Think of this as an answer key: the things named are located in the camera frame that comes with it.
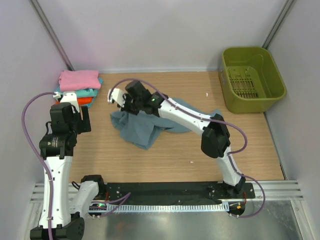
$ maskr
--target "gray floor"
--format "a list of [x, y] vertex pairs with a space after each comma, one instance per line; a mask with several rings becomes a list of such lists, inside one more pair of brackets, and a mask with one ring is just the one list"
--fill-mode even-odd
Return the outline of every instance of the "gray floor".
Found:
[[[261, 202], [248, 202], [244, 214]], [[127, 213], [87, 219], [83, 240], [302, 240], [290, 201], [267, 201], [251, 218], [226, 212]]]

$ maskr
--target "wall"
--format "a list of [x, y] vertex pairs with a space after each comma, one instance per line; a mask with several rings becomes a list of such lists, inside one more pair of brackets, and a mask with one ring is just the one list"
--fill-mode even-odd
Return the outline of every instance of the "wall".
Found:
[[217, 69], [223, 49], [261, 46], [285, 0], [39, 0], [76, 70]]
[[[65, 69], [27, 0], [1, 1], [0, 7], [0, 233], [15, 240], [26, 223], [26, 207], [43, 168], [21, 127], [21, 112], [33, 96], [52, 91]], [[43, 97], [27, 112], [27, 127], [36, 146], [45, 133], [53, 100]]]
[[320, 1], [297, 1], [270, 51], [287, 96], [267, 112], [284, 171], [297, 179], [319, 230]]

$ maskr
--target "green basket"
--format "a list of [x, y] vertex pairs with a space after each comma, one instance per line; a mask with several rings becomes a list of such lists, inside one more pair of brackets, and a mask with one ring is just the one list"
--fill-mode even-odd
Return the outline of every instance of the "green basket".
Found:
[[223, 98], [232, 113], [263, 113], [286, 94], [271, 54], [262, 47], [231, 47], [219, 71]]

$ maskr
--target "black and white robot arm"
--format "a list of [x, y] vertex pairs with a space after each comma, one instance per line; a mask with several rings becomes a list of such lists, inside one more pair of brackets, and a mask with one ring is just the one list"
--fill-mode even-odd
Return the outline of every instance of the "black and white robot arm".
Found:
[[[109, 90], [108, 96], [110, 97], [108, 102], [111, 104], [116, 102], [121, 111], [126, 111], [131, 114], [137, 115], [139, 111], [144, 111], [147, 114], [153, 114], [175, 121], [200, 135], [201, 150], [207, 156], [216, 159], [223, 175], [223, 183], [229, 194], [231, 196], [237, 196], [242, 192], [246, 179], [238, 174], [241, 172], [232, 154], [229, 154], [229, 156], [238, 173], [234, 170], [227, 155], [231, 152], [230, 134], [227, 126], [222, 123], [201, 120], [215, 119], [224, 121], [221, 115], [216, 114], [215, 116], [210, 116], [196, 112], [166, 96], [170, 101], [169, 103], [161, 97], [158, 92], [151, 94], [139, 81], [130, 82], [125, 87], [125, 90], [126, 92], [118, 88], [115, 88], [112, 92]], [[201, 119], [194, 118], [178, 109], [183, 109], [192, 115], [199, 116]]]
[[69, 172], [73, 160], [77, 135], [91, 131], [87, 107], [80, 107], [75, 92], [64, 92], [59, 104], [51, 106], [51, 130], [39, 143], [40, 155], [51, 171], [53, 201], [50, 202], [50, 181], [44, 171], [43, 207], [38, 226], [30, 231], [31, 240], [47, 240], [49, 210], [54, 239], [81, 240], [84, 233], [84, 218], [92, 200], [106, 193], [104, 180], [100, 175], [88, 175], [81, 180], [80, 188], [69, 202]]

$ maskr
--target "wooden table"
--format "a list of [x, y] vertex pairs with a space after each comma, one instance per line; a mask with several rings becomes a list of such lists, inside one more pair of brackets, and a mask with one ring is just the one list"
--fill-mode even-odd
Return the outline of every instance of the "wooden table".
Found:
[[[84, 175], [100, 174], [105, 182], [187, 182], [220, 181], [216, 161], [200, 149], [201, 137], [193, 132], [162, 132], [149, 150], [143, 150], [119, 137], [107, 103], [108, 90], [125, 78], [140, 78], [154, 84], [170, 97], [182, 98], [209, 113], [220, 109], [225, 121], [244, 130], [245, 151], [235, 154], [239, 169], [258, 180], [283, 180], [280, 163], [263, 114], [233, 114], [226, 109], [217, 72], [152, 72], [101, 74], [104, 83], [89, 109], [92, 132], [78, 136], [70, 170], [70, 181]], [[125, 89], [127, 83], [118, 88]], [[240, 133], [229, 127], [233, 150], [243, 146]]]

